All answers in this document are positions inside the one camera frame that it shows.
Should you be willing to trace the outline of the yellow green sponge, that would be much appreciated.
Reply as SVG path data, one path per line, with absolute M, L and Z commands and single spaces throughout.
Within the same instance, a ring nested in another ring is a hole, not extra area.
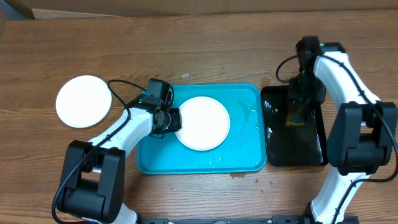
M 286 124 L 290 126 L 303 126 L 305 124 L 305 115 L 303 114 L 302 105 L 288 105 Z

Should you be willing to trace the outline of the white plate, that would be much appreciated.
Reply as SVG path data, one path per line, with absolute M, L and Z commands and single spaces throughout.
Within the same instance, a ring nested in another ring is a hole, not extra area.
M 112 94 L 107 84 L 92 75 L 72 78 L 55 100 L 60 120 L 73 128 L 88 128 L 99 123 L 109 113 Z
M 231 127 L 227 109 L 214 98 L 196 96 L 179 106 L 182 128 L 177 139 L 195 151 L 209 151 L 221 145 Z

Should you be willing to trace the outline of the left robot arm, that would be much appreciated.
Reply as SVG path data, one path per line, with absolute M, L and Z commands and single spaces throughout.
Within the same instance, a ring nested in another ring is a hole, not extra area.
M 79 223 L 137 223 L 138 213 L 123 203 L 126 158 L 144 137 L 181 129 L 180 110 L 174 108 L 171 84 L 151 78 L 142 93 L 123 104 L 122 116 L 88 142 L 74 140 L 63 163 L 60 185 L 51 213 L 78 218 Z

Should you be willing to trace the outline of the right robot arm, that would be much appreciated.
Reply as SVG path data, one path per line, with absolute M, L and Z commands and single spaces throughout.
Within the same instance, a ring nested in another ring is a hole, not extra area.
M 321 105 L 326 94 L 338 110 L 326 142 L 331 168 L 304 222 L 355 223 L 355 218 L 345 217 L 345 210 L 361 184 L 397 177 L 393 172 L 384 179 L 371 178 L 397 153 L 397 106 L 366 87 L 341 44 L 305 36 L 295 49 L 300 73 L 289 80 L 287 124 L 302 124 L 304 114 Z

